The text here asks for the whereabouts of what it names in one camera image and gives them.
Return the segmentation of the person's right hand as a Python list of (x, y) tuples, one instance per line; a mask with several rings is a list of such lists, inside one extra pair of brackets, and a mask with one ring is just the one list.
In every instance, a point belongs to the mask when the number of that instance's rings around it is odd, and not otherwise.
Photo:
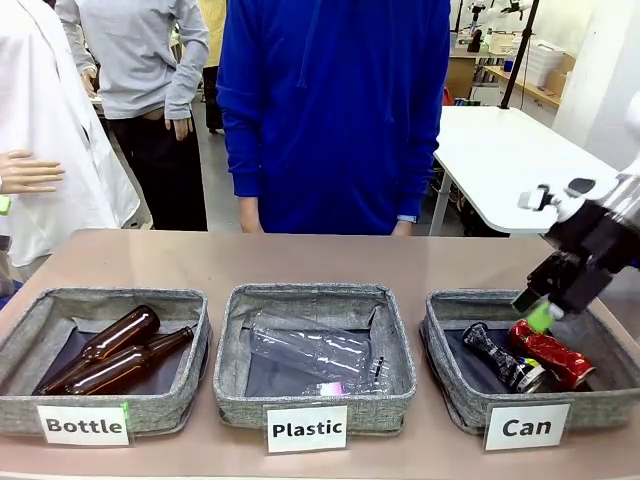
[(264, 232), (259, 217), (257, 197), (239, 197), (239, 224), (243, 233), (261, 234)]

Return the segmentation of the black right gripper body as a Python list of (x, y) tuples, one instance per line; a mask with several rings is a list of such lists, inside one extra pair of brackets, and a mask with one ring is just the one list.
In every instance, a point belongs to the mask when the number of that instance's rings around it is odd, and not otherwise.
[(566, 313), (584, 310), (626, 266), (626, 226), (595, 201), (585, 201), (546, 237), (563, 263), (548, 299)]

